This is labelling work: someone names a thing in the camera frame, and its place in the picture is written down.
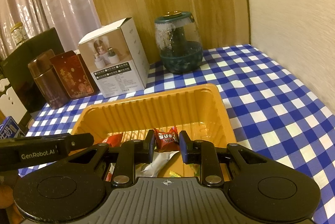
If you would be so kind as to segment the person's left hand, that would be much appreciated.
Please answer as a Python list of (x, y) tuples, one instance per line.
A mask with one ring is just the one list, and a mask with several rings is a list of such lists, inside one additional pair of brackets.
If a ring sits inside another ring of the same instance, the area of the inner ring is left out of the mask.
[(0, 208), (6, 209), (14, 203), (13, 189), (6, 185), (0, 185)]

